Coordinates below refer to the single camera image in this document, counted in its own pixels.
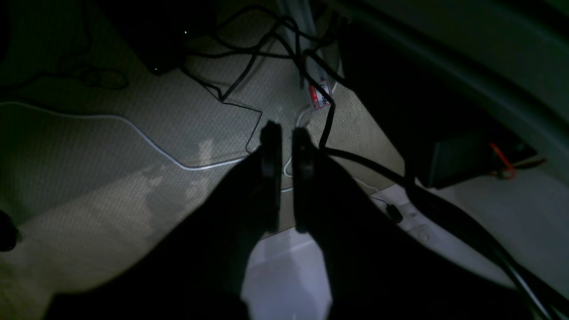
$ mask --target black cable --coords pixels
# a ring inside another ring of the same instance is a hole
[[[0,85],[0,92],[9,92],[9,91],[17,91],[28,85],[36,82],[37,79],[42,77],[51,77],[56,79],[75,79],[80,81],[83,85],[89,87],[99,87],[103,89],[110,89],[110,90],[121,90],[129,85],[129,79],[126,77],[124,73],[119,70],[111,69],[111,68],[101,68],[101,67],[94,67],[89,63],[82,62],[76,65],[73,65],[68,68],[64,68],[63,64],[71,59],[72,57],[86,55],[89,53],[93,46],[93,36],[91,34],[91,30],[89,28],[89,19],[86,7],[86,1],[83,0],[81,2],[81,16],[83,19],[83,31],[85,37],[87,39],[87,44],[84,48],[73,52],[71,54],[67,54],[59,59],[57,63],[56,70],[57,72],[46,72],[41,71],[36,73],[35,75],[31,76],[30,78],[24,80],[21,83],[17,84],[8,84],[8,85]],[[120,79],[118,82],[112,85],[105,85],[103,81],[105,77],[112,77],[115,79]]]
[[[237,17],[239,17],[241,14],[250,11],[250,10],[261,10],[262,12],[265,13],[269,13],[272,17],[274,17],[275,19],[277,19],[276,23],[272,26],[271,30],[261,38],[261,40],[253,47],[249,47],[249,48],[242,48],[242,47],[236,47],[233,46],[223,40],[221,40],[216,32],[220,29],[222,29],[223,27],[227,26],[232,20],[236,19]],[[328,39],[330,37],[330,35],[334,34],[335,28],[333,28],[333,26],[336,24],[337,22],[337,14],[333,14],[332,19],[330,21],[330,24],[328,26],[328,29],[326,30],[325,35],[322,38],[314,38],[315,40],[319,41],[319,45],[323,46],[323,45],[328,45],[330,43],[333,42],[333,39],[330,40]],[[262,46],[273,36],[273,34],[275,34],[277,28],[280,25],[284,25],[290,29],[292,29],[295,32],[295,45],[296,45],[296,54],[294,55],[277,55],[277,54],[270,54],[267,52],[262,52],[261,48]],[[232,49],[233,51],[229,51],[229,52],[224,52],[221,54],[204,54],[201,52],[192,52],[192,51],[188,51],[188,55],[196,55],[196,56],[202,56],[204,58],[224,58],[226,56],[230,56],[230,55],[239,55],[239,54],[251,54],[251,58],[247,64],[247,67],[245,68],[245,70],[241,73],[241,75],[238,77],[238,79],[229,87],[229,89],[225,92],[222,93],[221,88],[219,88],[218,86],[215,86],[213,84],[210,84],[200,78],[198,78],[197,76],[191,74],[191,72],[188,70],[187,67],[185,67],[184,65],[180,67],[180,70],[186,74],[188,77],[190,77],[192,80],[198,82],[204,89],[206,89],[209,93],[211,93],[217,101],[219,101],[222,104],[225,105],[232,105],[232,106],[236,106],[238,108],[243,108],[243,109],[247,109],[247,110],[251,110],[254,112],[257,112],[259,114],[258,118],[257,118],[257,123],[255,124],[255,128],[253,129],[251,135],[249,136],[249,139],[247,140],[247,143],[245,144],[245,151],[247,153],[251,153],[251,151],[248,150],[248,146],[249,143],[251,142],[251,140],[253,139],[253,135],[255,134],[255,131],[257,130],[257,127],[259,126],[259,123],[261,121],[262,118],[262,111],[257,110],[257,109],[253,109],[250,107],[246,107],[246,106],[242,106],[242,105],[238,105],[238,104],[233,104],[233,103],[228,103],[225,102],[225,100],[229,97],[229,95],[237,88],[237,86],[239,85],[239,83],[247,76],[247,74],[250,72],[250,70],[252,69],[255,60],[258,56],[267,56],[270,58],[278,58],[278,59],[300,59],[300,35],[302,34],[302,32],[300,32],[300,29],[298,27],[298,25],[296,24],[296,21],[294,21],[294,19],[290,18],[290,17],[279,17],[278,15],[276,15],[274,12],[270,11],[267,8],[264,8],[262,6],[257,6],[257,5],[252,5],[249,7],[245,7],[243,9],[241,9],[240,11],[238,11],[238,13],[232,15],[229,19],[227,19],[225,22],[223,22],[222,24],[220,24],[219,26],[217,26],[216,28],[216,32],[214,32],[211,36],[214,40],[216,40],[218,43],[222,44],[225,47],[228,47],[229,49]],[[213,89],[215,90],[216,94],[213,94],[209,89]]]
[[[347,151],[342,151],[342,150],[336,150],[333,148],[328,148],[325,147],[325,152],[328,155],[331,155],[333,157],[339,157],[339,158],[344,158],[356,163],[359,163],[365,167],[368,167],[370,169],[372,169],[373,171],[383,175],[385,178],[395,182],[396,184],[400,185],[400,186],[404,186],[405,185],[405,180],[402,176],[400,176],[399,174],[387,169],[386,167],[380,165],[377,162],[373,162],[367,158],[364,158],[360,155],[357,154],[353,154]]]
[[[375,200],[379,200],[379,201],[381,201],[381,202],[383,202],[383,203],[389,205],[389,203],[385,202],[385,200],[381,200],[380,198],[375,198],[375,197],[372,197],[372,196],[369,196],[369,197],[372,198],[372,199],[375,199]]]
[[[322,47],[329,46],[334,41],[336,41],[336,39],[338,38],[338,32],[342,29],[342,27],[348,24],[348,20],[342,18],[338,25],[339,17],[340,15],[337,12],[334,11],[332,13],[332,17],[330,18],[330,23],[328,24],[326,32],[322,36],[322,40],[319,41],[316,47],[312,49],[314,52],[318,51]]]
[[[514,168],[516,170],[533,169],[535,167],[538,167],[538,166],[544,164],[545,162],[547,162],[546,159],[529,161],[529,162],[520,163],[519,165],[515,165]]]
[[[294,51],[292,51],[292,48],[288,45],[286,40],[284,40],[279,34],[276,34],[275,32],[271,32],[271,33],[266,34],[265,36],[272,36],[273,38],[275,38],[276,40],[278,40],[281,43],[281,45],[285,48],[285,50],[288,52],[289,55],[291,55],[291,56],[295,55]],[[330,131],[332,130],[334,113],[336,111],[336,103],[334,102],[334,99],[332,99],[332,97],[323,88],[320,87],[320,85],[316,82],[316,80],[314,80],[314,78],[312,78],[308,74],[308,72],[306,71],[306,68],[300,62],[299,59],[293,59],[293,62],[295,63],[295,65],[298,68],[298,70],[300,71],[300,73],[306,78],[306,80],[308,80],[308,83],[311,86],[315,87],[316,90],[318,90],[318,92],[320,92],[320,94],[326,100],[328,100],[330,102],[330,106],[328,109],[328,117],[326,118],[324,130],[323,130],[322,136],[320,137],[320,142],[319,142],[319,148],[321,150],[324,150],[326,148],[326,142],[328,141]]]
[[[348,82],[345,78],[341,77],[336,71],[334,71],[321,57],[319,57],[314,49],[305,50],[303,53],[304,56],[311,57],[319,66],[326,71],[326,73],[334,78],[334,80],[338,81],[339,84],[343,85],[346,88],[350,88]]]

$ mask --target dark object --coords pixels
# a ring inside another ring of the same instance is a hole
[[[0,63],[4,62],[8,54],[10,42],[10,20],[6,0],[0,0]]]
[[[501,168],[491,142],[511,162],[536,154],[473,101],[365,28],[348,27],[340,51],[346,81],[425,187],[444,188]]]
[[[0,251],[7,252],[16,247],[18,230],[10,217],[0,211]]]
[[[207,34],[215,27],[215,14],[207,0],[97,0],[97,3],[155,75],[182,65],[184,42]]]
[[[403,216],[401,215],[401,212],[397,210],[396,206],[388,204],[385,211],[387,212],[387,216],[391,221],[395,223],[401,223],[401,221],[403,221]]]

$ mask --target sticker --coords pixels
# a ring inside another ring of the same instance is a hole
[[[327,94],[330,94],[328,81],[323,80],[319,83],[319,85],[322,89],[324,89],[324,91],[326,91]],[[314,110],[319,110],[330,105],[330,102],[324,96],[322,96],[322,94],[316,90],[313,85],[308,87],[308,90],[310,91],[310,98],[312,99],[312,106],[314,107]]]

